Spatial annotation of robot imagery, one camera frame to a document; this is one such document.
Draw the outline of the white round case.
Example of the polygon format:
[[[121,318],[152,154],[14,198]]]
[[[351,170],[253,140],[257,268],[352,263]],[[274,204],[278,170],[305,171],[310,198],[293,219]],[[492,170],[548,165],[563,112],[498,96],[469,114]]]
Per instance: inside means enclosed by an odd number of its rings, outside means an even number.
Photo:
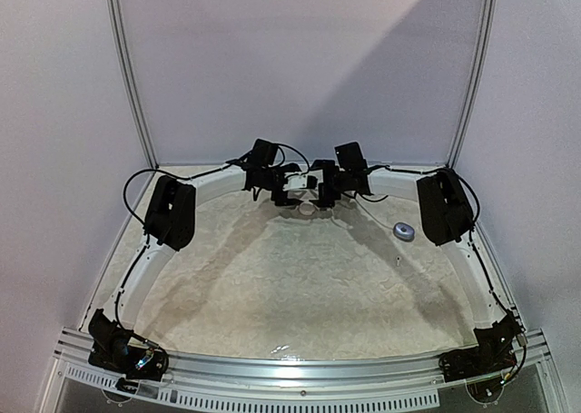
[[[310,217],[312,215],[314,215],[317,211],[317,208],[311,204],[311,203],[307,203],[304,202],[302,203],[299,207],[298,207],[298,212],[306,217]]]

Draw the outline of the blue earbud charging case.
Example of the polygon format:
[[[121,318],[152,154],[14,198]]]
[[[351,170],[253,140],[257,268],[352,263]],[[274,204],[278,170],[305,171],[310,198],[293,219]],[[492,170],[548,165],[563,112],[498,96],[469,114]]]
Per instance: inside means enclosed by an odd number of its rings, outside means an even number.
[[[396,222],[392,231],[394,236],[401,241],[410,242],[415,239],[415,229],[405,222]]]

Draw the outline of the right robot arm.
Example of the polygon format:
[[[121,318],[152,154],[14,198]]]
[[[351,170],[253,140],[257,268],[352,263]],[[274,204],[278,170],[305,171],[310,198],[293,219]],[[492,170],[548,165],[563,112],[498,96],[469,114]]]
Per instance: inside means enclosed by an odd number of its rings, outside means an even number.
[[[319,199],[325,207],[345,193],[382,195],[418,203],[424,236],[440,247],[454,267],[467,295],[475,334],[490,336],[469,354],[469,365],[478,373],[488,373],[505,356],[498,339],[515,337],[522,332],[514,311],[495,289],[480,249],[476,232],[479,206],[472,205],[476,195],[468,184],[448,167],[431,170],[393,167],[386,163],[367,164],[357,143],[335,148],[335,160],[314,161],[311,172],[321,172]]]

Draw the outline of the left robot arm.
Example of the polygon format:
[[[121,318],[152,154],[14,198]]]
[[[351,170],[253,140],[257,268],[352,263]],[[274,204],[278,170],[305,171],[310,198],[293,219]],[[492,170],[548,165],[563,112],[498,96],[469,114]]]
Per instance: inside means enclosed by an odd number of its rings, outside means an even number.
[[[94,311],[88,324],[92,338],[101,343],[101,358],[116,371],[135,362],[133,348],[117,337],[130,338],[140,309],[160,273],[195,233],[196,208],[231,192],[284,189],[293,178],[310,170],[307,162],[274,159],[283,145],[257,140],[240,158],[200,172],[178,176],[163,172],[157,180],[146,213],[138,221],[143,237],[128,268],[110,298]]]

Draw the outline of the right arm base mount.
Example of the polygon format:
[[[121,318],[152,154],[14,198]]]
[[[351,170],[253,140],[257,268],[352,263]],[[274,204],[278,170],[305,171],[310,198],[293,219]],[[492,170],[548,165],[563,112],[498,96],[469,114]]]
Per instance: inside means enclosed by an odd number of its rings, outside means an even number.
[[[517,364],[513,341],[524,328],[510,315],[490,328],[474,329],[475,347],[453,349],[438,357],[438,366],[446,382],[470,379],[512,368]]]

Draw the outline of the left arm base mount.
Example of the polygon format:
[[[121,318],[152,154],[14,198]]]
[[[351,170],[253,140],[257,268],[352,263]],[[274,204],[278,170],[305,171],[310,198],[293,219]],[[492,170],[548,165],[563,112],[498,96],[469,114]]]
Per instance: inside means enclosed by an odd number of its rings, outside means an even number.
[[[169,355],[160,345],[109,320],[103,309],[95,311],[88,331],[94,342],[88,363],[94,367],[153,381],[161,381],[169,368]]]

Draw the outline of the left aluminium corner post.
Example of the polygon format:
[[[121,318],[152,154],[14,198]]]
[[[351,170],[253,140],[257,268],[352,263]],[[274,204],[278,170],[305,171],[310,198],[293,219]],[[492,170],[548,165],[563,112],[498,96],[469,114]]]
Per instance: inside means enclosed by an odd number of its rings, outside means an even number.
[[[139,95],[133,61],[124,27],[121,0],[106,0],[106,2],[108,5],[114,46],[119,61],[123,86],[133,118],[133,124],[147,164],[152,168],[157,168],[159,163]]]

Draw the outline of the aluminium corner post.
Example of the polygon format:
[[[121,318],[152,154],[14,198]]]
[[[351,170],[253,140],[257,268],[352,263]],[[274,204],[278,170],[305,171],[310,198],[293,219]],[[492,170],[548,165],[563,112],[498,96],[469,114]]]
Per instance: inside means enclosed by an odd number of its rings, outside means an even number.
[[[106,0],[106,2],[108,5],[114,46],[119,61],[123,86],[133,118],[133,124],[147,164],[152,168],[157,168],[159,163],[139,95],[133,61],[124,27],[121,0]]]
[[[497,0],[483,0],[478,24],[476,47],[468,78],[468,87],[461,108],[457,130],[448,153],[447,166],[455,168],[468,132],[468,125],[476,104],[478,88],[484,71]]]

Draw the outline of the aluminium front rail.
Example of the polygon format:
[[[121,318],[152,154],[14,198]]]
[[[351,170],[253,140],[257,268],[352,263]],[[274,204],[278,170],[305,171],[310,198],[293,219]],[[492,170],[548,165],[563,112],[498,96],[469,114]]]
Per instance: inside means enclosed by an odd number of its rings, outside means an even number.
[[[480,381],[447,382],[438,353],[391,359],[299,361],[235,359],[173,352],[159,382],[126,391],[120,375],[88,362],[92,341],[64,329],[43,412],[562,412],[540,331],[528,335],[527,360],[498,395],[475,401]]]

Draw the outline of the right aluminium corner post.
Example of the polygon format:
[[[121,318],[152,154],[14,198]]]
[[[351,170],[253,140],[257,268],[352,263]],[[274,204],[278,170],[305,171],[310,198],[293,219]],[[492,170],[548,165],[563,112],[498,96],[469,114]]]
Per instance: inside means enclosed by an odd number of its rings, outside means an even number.
[[[468,87],[461,108],[457,130],[448,153],[447,166],[455,168],[468,132],[468,125],[476,104],[478,88],[484,71],[497,0],[483,0],[478,24],[476,47],[468,78]]]

